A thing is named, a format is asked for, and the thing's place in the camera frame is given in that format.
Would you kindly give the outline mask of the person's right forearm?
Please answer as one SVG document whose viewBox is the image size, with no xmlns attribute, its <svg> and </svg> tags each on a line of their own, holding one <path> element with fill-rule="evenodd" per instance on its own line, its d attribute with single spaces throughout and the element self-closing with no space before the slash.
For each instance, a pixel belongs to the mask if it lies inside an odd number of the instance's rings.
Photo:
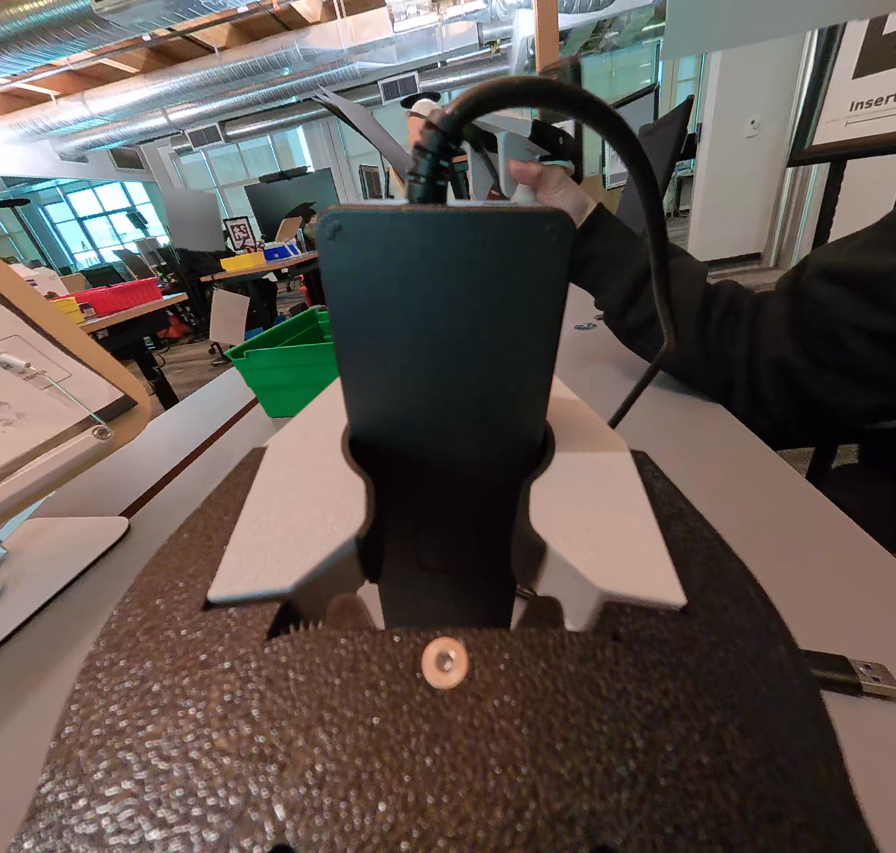
<svg viewBox="0 0 896 853">
<path fill-rule="evenodd" d="M 771 290 L 711 282 L 676 245 L 668 269 L 671 377 L 775 448 L 894 429 L 894 210 L 813 250 Z"/>
</svg>

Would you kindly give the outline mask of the wall poster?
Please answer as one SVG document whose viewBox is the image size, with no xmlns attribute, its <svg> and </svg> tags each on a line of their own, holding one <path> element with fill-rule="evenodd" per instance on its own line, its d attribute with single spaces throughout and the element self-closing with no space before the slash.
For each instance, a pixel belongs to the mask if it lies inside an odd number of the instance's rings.
<svg viewBox="0 0 896 853">
<path fill-rule="evenodd" d="M 895 13 L 818 30 L 789 167 L 895 153 Z"/>
</svg>

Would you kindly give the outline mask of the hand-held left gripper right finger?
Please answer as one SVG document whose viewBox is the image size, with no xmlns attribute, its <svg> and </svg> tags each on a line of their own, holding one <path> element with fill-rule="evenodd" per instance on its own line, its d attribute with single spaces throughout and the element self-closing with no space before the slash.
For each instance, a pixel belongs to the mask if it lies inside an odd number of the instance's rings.
<svg viewBox="0 0 896 853">
<path fill-rule="evenodd" d="M 529 516 L 546 545 L 528 585 L 587 632 L 608 603 L 681 610 L 687 602 L 633 455 L 558 377 L 546 420 L 554 453 L 534 479 Z"/>
</svg>

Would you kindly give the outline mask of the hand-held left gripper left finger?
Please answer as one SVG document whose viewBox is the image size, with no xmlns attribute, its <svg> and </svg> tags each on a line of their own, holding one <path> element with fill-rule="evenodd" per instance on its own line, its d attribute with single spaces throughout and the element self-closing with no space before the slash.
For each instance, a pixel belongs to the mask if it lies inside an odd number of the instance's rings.
<svg viewBox="0 0 896 853">
<path fill-rule="evenodd" d="M 209 605 L 287 601 L 301 619 L 318 622 L 335 596 L 356 593 L 385 628 L 377 587 L 357 554 L 367 501 L 346 453 L 347 422 L 336 379 L 267 441 Z"/>
</svg>

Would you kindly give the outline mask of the black monitor screen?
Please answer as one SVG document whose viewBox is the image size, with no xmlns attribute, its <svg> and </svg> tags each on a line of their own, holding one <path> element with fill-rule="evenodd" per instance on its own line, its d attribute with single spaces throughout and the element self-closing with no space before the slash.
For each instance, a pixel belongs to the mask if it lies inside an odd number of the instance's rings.
<svg viewBox="0 0 896 853">
<path fill-rule="evenodd" d="M 280 224 L 305 204 L 316 212 L 339 203 L 330 168 L 296 174 L 294 170 L 266 175 L 244 186 L 252 215 L 267 242 L 275 240 Z"/>
</svg>

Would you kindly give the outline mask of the silver ventilation duct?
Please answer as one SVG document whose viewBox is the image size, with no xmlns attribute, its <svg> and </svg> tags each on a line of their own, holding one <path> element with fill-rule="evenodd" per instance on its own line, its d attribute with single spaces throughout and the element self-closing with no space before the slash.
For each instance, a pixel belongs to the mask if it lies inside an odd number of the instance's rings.
<svg viewBox="0 0 896 853">
<path fill-rule="evenodd" d="M 387 7 L 284 32 L 2 116 L 1 141 L 23 145 L 219 91 L 327 70 L 390 44 L 392 35 Z"/>
</svg>

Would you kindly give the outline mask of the white hanging panel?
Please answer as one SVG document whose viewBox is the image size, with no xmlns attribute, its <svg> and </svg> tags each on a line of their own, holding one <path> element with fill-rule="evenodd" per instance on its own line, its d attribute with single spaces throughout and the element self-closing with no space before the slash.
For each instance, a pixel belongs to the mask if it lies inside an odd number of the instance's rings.
<svg viewBox="0 0 896 853">
<path fill-rule="evenodd" d="M 241 344 L 250 306 L 246 295 L 215 288 L 210 300 L 209 339 L 224 349 Z"/>
</svg>

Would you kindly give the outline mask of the instruction sheet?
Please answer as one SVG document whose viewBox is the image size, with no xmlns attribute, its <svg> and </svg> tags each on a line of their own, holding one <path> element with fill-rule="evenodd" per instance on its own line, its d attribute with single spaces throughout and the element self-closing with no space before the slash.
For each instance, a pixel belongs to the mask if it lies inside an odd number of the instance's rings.
<svg viewBox="0 0 896 853">
<path fill-rule="evenodd" d="M 136 401 L 2 298 L 1 478 L 43 482 L 111 441 Z"/>
</svg>

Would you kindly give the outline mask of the wooden column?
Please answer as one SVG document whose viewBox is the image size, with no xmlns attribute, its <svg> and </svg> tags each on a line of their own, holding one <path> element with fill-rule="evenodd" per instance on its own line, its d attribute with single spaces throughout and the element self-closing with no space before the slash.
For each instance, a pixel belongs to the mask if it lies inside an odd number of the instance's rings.
<svg viewBox="0 0 896 853">
<path fill-rule="evenodd" d="M 559 61 L 558 0 L 532 0 L 536 72 Z"/>
</svg>

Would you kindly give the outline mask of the red plastic bin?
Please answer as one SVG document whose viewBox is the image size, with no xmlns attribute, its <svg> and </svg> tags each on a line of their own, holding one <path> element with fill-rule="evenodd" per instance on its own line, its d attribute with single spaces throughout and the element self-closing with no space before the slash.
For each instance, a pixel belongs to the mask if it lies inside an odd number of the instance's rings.
<svg viewBox="0 0 896 853">
<path fill-rule="evenodd" d="M 107 287 L 91 287 L 67 296 L 71 295 L 81 304 L 87 320 L 107 317 L 163 299 L 158 282 L 154 279 L 126 281 Z"/>
</svg>

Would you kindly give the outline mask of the wooden office desk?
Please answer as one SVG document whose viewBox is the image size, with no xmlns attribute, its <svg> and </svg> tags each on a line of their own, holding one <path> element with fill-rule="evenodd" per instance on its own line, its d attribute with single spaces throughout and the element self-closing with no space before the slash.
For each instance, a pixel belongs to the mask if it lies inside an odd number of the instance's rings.
<svg viewBox="0 0 896 853">
<path fill-rule="evenodd" d="M 291 256 L 289 258 L 264 262 L 263 265 L 244 267 L 233 272 L 219 272 L 202 276 L 199 282 L 202 284 L 236 281 L 249 284 L 265 276 L 274 276 L 275 281 L 293 280 L 318 268 L 319 253 L 308 252 Z"/>
<path fill-rule="evenodd" d="M 153 334 L 160 332 L 162 319 L 169 311 L 188 301 L 185 293 L 164 296 L 105 317 L 84 321 L 84 332 L 90 334 L 114 357 L 130 359 L 150 386 L 164 411 L 179 401 L 162 367 L 147 344 Z"/>
</svg>

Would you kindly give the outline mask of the person's right hand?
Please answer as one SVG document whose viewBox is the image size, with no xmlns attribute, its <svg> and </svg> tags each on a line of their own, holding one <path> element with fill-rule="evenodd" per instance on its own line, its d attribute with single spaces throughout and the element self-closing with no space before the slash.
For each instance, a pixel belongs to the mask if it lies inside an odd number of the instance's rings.
<svg viewBox="0 0 896 853">
<path fill-rule="evenodd" d="M 509 160 L 510 179 L 522 190 L 521 202 L 545 208 L 561 210 L 579 229 L 597 203 L 580 185 L 577 185 L 566 168 L 558 164 L 537 161 Z"/>
</svg>

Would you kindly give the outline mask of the green plastic bin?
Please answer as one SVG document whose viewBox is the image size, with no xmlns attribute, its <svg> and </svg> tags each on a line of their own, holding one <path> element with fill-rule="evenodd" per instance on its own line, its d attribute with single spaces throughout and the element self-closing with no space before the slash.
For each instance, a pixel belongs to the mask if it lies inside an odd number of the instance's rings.
<svg viewBox="0 0 896 853">
<path fill-rule="evenodd" d="M 225 352 L 270 419 L 291 419 L 339 375 L 330 316 L 310 308 Z"/>
</svg>

